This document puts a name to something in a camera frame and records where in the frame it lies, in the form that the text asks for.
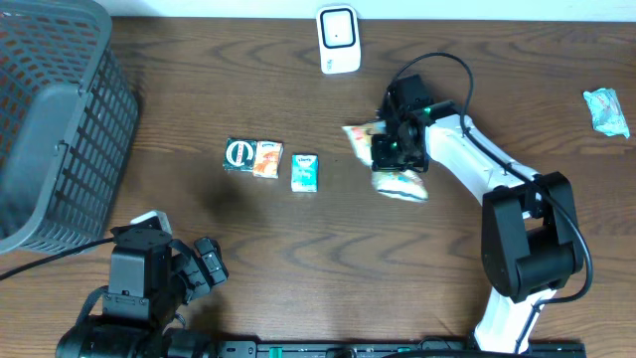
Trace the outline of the cream wipes pack blue edges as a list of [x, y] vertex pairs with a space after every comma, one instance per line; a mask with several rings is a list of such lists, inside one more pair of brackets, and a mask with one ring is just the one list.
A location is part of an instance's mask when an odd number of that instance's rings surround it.
[[[372, 167], [372, 136], [384, 134], [386, 123], [383, 120], [342, 127], [346, 133], [354, 154], [366, 166]], [[424, 203], [428, 193], [419, 175], [412, 170], [403, 172], [372, 172], [372, 186], [382, 195], [414, 203]]]

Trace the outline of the teal white Kleenex tissue pack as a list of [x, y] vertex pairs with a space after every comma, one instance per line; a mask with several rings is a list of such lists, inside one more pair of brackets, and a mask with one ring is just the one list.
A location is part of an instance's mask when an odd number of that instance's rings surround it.
[[296, 193], [318, 191], [318, 156], [294, 154], [291, 167], [291, 190]]

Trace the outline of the black healing ointment box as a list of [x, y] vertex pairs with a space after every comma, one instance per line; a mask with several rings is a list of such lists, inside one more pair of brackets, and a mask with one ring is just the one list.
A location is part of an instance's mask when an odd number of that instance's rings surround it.
[[229, 138], [224, 154], [223, 167], [227, 171], [251, 172], [254, 165], [257, 142], [251, 139]]

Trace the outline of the orange tissue pack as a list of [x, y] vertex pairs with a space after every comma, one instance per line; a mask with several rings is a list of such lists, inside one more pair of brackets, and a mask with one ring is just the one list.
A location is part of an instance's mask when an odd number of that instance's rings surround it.
[[259, 141], [252, 174], [261, 178], [278, 178], [278, 166], [283, 153], [283, 144], [274, 141]]

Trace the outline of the green soft wipes pack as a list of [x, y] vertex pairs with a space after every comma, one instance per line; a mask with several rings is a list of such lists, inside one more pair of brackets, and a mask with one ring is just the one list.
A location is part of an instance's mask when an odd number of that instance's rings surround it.
[[614, 89], [601, 88], [582, 94], [591, 115], [592, 128], [606, 136], [628, 139], [630, 130]]

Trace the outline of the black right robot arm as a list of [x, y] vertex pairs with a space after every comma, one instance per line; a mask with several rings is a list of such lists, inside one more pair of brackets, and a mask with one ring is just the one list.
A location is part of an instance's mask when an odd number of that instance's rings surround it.
[[573, 344], [533, 343], [541, 310], [588, 264], [569, 181], [499, 149], [453, 101], [435, 101], [420, 76], [392, 81], [371, 139], [374, 172], [425, 172], [435, 161], [482, 209], [481, 261], [492, 285], [469, 348], [539, 357], [582, 356]]

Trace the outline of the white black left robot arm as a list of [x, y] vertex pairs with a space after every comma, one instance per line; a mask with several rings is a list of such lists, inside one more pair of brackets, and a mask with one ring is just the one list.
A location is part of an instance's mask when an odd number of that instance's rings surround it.
[[202, 237], [190, 248], [149, 222], [111, 232], [109, 283], [88, 296], [55, 356], [216, 357], [210, 337], [170, 324], [183, 320], [180, 306], [228, 280], [218, 242]]

